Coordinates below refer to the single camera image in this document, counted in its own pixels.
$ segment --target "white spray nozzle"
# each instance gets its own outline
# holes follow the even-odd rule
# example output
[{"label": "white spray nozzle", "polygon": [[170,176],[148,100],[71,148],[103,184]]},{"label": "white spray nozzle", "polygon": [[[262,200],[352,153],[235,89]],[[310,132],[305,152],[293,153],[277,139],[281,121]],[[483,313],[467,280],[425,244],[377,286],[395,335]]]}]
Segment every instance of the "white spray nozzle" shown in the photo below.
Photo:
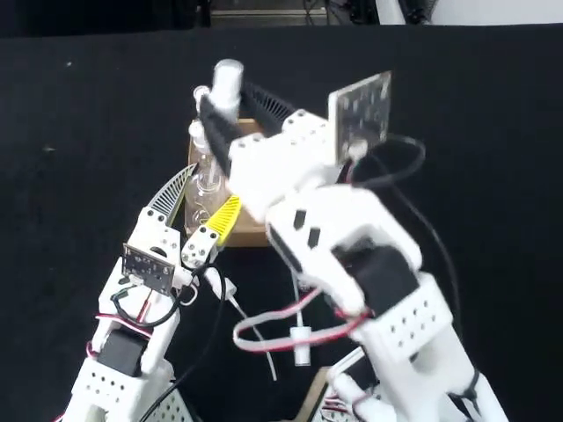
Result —
[{"label": "white spray nozzle", "polygon": [[240,86],[245,67],[232,59],[221,60],[215,66],[213,88],[209,97],[216,109],[227,119],[236,122],[240,104]]}]

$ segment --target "black backdrop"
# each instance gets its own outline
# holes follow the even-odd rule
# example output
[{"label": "black backdrop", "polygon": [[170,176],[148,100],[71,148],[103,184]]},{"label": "black backdrop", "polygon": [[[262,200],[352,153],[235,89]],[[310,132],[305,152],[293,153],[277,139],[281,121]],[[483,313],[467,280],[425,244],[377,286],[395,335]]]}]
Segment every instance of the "black backdrop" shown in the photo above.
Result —
[{"label": "black backdrop", "polygon": [[[0,41],[3,420],[49,421],[63,410],[121,242],[186,161],[192,89],[209,83],[224,57],[323,115],[328,92],[393,70],[391,129],[428,146],[426,165],[405,189],[457,263],[466,347],[513,420],[540,420],[560,369],[561,41],[563,26]],[[387,202],[448,295],[428,235]],[[269,249],[227,251],[220,265],[249,313],[292,297],[288,272]],[[202,346],[215,309],[203,291],[183,312],[169,353],[177,370]],[[305,317],[314,327],[332,322],[322,302]],[[235,320],[228,312],[219,344],[182,392],[206,421],[292,417],[314,370],[276,355],[281,381],[273,385],[263,357],[231,344]],[[287,326],[264,331],[283,335]],[[316,349],[314,362],[330,364],[349,347]]]}]

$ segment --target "cable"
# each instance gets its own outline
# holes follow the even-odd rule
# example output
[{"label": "cable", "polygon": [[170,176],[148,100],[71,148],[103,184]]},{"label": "cable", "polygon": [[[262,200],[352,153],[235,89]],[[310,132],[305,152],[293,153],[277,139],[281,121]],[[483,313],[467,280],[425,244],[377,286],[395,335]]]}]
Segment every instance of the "cable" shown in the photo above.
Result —
[{"label": "cable", "polygon": [[125,296],[125,293],[127,292],[127,290],[129,290],[131,287],[125,287],[122,290],[120,290],[119,292],[113,294],[110,297],[110,300],[113,302],[113,305],[115,306],[115,308],[117,309],[117,313],[118,315],[123,318],[126,322],[134,325],[136,328],[139,329],[143,329],[143,328],[154,328],[154,327],[158,327],[161,324],[164,324],[166,321],[168,321],[172,315],[174,315],[174,313],[176,312],[176,309],[178,309],[181,301],[182,301],[182,294],[186,291],[186,288],[183,287],[180,291],[179,294],[176,296],[176,298],[174,299],[174,302],[172,303],[172,306],[170,307],[170,309],[168,310],[168,312],[166,312],[166,314],[164,316],[162,316],[161,318],[159,318],[157,321],[153,321],[151,323],[145,323],[145,322],[140,322],[140,321],[136,321],[132,316],[130,316],[127,311],[121,307],[120,305],[120,299],[122,297]]},{"label": "cable", "polygon": [[198,291],[197,287],[195,286],[195,284],[192,283],[192,284],[189,285],[189,287],[194,291],[194,295],[192,296],[192,298],[189,301],[180,302],[179,304],[182,305],[182,306],[192,305],[195,302],[195,300],[197,299],[197,295],[199,294],[199,291]]},{"label": "cable", "polygon": [[[371,155],[371,158],[376,161],[379,167],[382,169],[383,172],[390,175],[387,166],[378,156]],[[457,336],[459,337],[459,341],[463,343],[463,334],[462,334],[462,322],[461,322],[461,295],[459,293],[459,279],[457,277],[456,266],[454,265],[453,259],[451,258],[450,252],[446,247],[445,243],[438,235],[438,232],[435,230],[434,226],[430,223],[428,218],[406,197],[406,195],[399,189],[396,185],[396,179],[391,178],[391,182],[388,183],[388,186],[392,189],[395,195],[406,205],[406,207],[413,213],[413,215],[424,225],[430,236],[433,238],[438,250],[442,254],[442,258],[444,260],[444,264],[446,265],[446,270],[448,272],[448,277],[450,278],[452,296],[453,296],[453,313],[454,313],[454,325],[456,329]]]},{"label": "cable", "polygon": [[94,352],[94,350],[91,347],[91,341],[86,343],[86,356],[88,356],[89,358],[97,358],[98,357],[98,352]]},{"label": "cable", "polygon": [[226,288],[227,283],[225,282],[225,278],[219,272],[217,267],[214,264],[210,264],[210,263],[207,263],[207,264],[204,264],[203,266],[197,267],[192,272],[192,275],[197,276],[197,277],[200,277],[200,276],[205,277],[204,273],[210,267],[215,268],[217,270],[217,272],[219,273],[219,278],[221,280],[221,290],[222,290],[222,292],[221,292],[221,301],[219,302],[219,307],[217,309],[215,322],[213,323],[213,328],[211,329],[211,334],[209,335],[208,343],[205,345],[205,347],[203,347],[203,350],[201,350],[201,353],[198,356],[198,358],[195,360],[195,362],[191,366],[189,366],[184,371],[184,373],[175,382],[173,382],[170,385],[170,387],[168,387],[165,390],[164,393],[162,393],[160,395],[159,398],[157,398],[155,403],[153,403],[149,407],[149,409],[147,409],[147,411],[144,413],[143,417],[140,419],[139,422],[146,422],[150,418],[150,415],[152,414],[152,412],[155,411],[155,409],[168,397],[168,395],[170,395],[170,393],[172,393],[199,366],[199,364],[207,356],[209,350],[211,349],[211,346],[215,343],[215,339],[216,339],[217,334],[219,332],[219,323],[221,322],[221,316],[223,314],[223,307],[224,307],[224,304],[225,304],[225,291],[227,289]]},{"label": "cable", "polygon": [[139,311],[139,315],[137,315],[137,319],[136,319],[137,323],[142,322],[143,319],[147,316],[147,312],[149,311],[151,295],[152,295],[152,290],[149,291],[149,294],[147,295],[147,298],[144,300],[141,310]]},{"label": "cable", "polygon": [[[412,176],[416,171],[418,171],[422,167],[422,165],[426,161],[426,147],[424,146],[424,143],[422,143],[417,139],[408,136],[388,134],[387,142],[402,142],[405,145],[415,147],[418,150],[418,154],[414,158],[414,160],[409,165],[407,165],[405,169],[396,171],[395,173],[389,173],[387,171],[383,176],[378,176],[376,178],[370,178],[363,182],[354,183],[355,186],[364,189],[373,190],[379,187],[393,185],[399,182],[400,180],[404,180],[405,178],[409,178],[410,176]],[[377,150],[383,145],[385,145],[385,143],[377,145],[373,150],[371,150],[371,152],[366,157],[364,157],[364,159],[374,158],[375,157],[374,152],[377,152]],[[357,168],[357,165],[350,168],[347,177],[348,182],[354,180],[354,170]]]},{"label": "cable", "polygon": [[140,327],[138,327],[136,324],[132,324],[130,321],[117,316],[117,315],[112,315],[112,314],[97,314],[95,316],[96,319],[101,320],[101,319],[108,319],[110,321],[115,321],[118,324],[124,325],[127,328],[129,328],[130,330],[137,332],[141,335],[143,335],[144,337],[150,338],[150,336],[152,335],[149,331],[146,331]]},{"label": "cable", "polygon": [[[299,287],[297,286],[297,277],[291,272],[291,281],[293,282],[293,293],[296,296],[296,302],[299,302],[301,299],[299,297]],[[303,327],[303,312],[301,310],[297,311],[297,326]]]},{"label": "cable", "polygon": [[351,331],[355,330],[358,326],[360,326],[367,317],[372,315],[370,310],[366,310],[361,315],[353,319],[350,319],[345,324],[332,328],[319,330],[319,331],[314,331],[308,338],[305,338],[303,340],[294,340],[292,338],[276,338],[276,339],[259,342],[259,341],[245,340],[239,337],[239,334],[242,331],[252,328],[255,325],[263,324],[265,322],[274,321],[274,320],[286,319],[288,317],[294,316],[295,313],[297,313],[297,311],[306,307],[309,303],[311,303],[313,299],[315,299],[321,293],[322,290],[320,288],[315,288],[314,290],[309,292],[306,296],[304,296],[299,302],[294,303],[293,305],[285,309],[265,312],[263,314],[252,316],[250,318],[241,321],[240,323],[236,324],[235,328],[233,329],[233,333],[232,333],[233,342],[239,349],[253,353],[281,352],[281,351],[291,350],[296,346],[320,345],[329,341],[336,340],[338,338],[346,337]]},{"label": "cable", "polygon": [[[246,315],[246,313],[243,311],[243,309],[240,307],[240,305],[238,304],[237,300],[235,299],[234,296],[232,296],[229,299],[229,302],[232,304],[232,306],[235,307],[235,309],[238,311],[238,313],[240,314],[240,316],[243,319],[247,319],[248,316]],[[258,331],[258,328],[256,327],[252,327],[252,330],[254,331],[254,334],[256,334],[256,337],[258,337],[258,340],[264,342],[266,341],[264,339],[264,337],[262,336],[262,334],[260,334],[260,331]],[[272,354],[270,352],[266,352],[266,359],[267,359],[267,363],[270,366],[270,372],[272,373],[272,379],[274,381],[278,381],[278,375],[275,372],[275,366],[274,366],[274,360],[272,359]]]}]

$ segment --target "mounting hole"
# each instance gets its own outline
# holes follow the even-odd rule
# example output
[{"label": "mounting hole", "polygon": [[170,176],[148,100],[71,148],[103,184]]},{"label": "mounting hole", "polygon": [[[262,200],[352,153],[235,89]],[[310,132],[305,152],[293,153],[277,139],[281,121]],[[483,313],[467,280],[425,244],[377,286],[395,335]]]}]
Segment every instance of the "mounting hole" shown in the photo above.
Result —
[{"label": "mounting hole", "polygon": [[162,250],[161,248],[159,248],[158,246],[153,246],[152,248],[150,248],[150,250],[155,252],[157,255],[168,258],[168,255],[166,255],[166,252],[164,250]]}]

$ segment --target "robotic arm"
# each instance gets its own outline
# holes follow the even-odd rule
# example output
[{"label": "robotic arm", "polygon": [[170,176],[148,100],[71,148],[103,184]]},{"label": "robotic arm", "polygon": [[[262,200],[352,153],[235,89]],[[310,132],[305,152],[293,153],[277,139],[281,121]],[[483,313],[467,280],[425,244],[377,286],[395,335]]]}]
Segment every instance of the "robotic arm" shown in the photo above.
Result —
[{"label": "robotic arm", "polygon": [[[243,106],[246,101],[269,116],[268,129],[277,122],[279,133],[233,136],[234,125],[206,97],[201,99],[201,122],[231,191],[254,219],[265,223],[269,242],[299,280],[330,296],[348,321],[359,321],[366,310],[373,313],[354,326],[350,337],[365,350],[386,402],[367,397],[349,403],[360,419],[453,421],[444,419],[442,405],[450,396],[462,397],[472,420],[507,420],[454,332],[434,277],[420,270],[419,246],[373,192],[334,184],[344,161],[359,161],[385,139],[389,89],[390,75],[382,74],[334,92],[324,120],[245,84]],[[287,313],[270,312],[239,323],[236,344],[256,352],[238,334]],[[281,350],[275,341],[260,350]],[[317,342],[313,334],[293,347]],[[357,394],[353,381],[343,375],[333,371],[328,381],[343,398]]]},{"label": "robotic arm", "polygon": [[[99,296],[99,325],[86,346],[86,358],[72,398],[57,419],[70,422],[138,422],[173,379],[165,352],[179,325],[179,306],[195,301],[204,278],[218,297],[232,298],[236,288],[213,267],[234,225],[239,202],[229,201],[196,230],[183,247],[171,226],[194,165],[172,178],[139,214],[137,224]],[[185,292],[191,291],[191,298]],[[192,418],[174,390],[150,421]]]}]

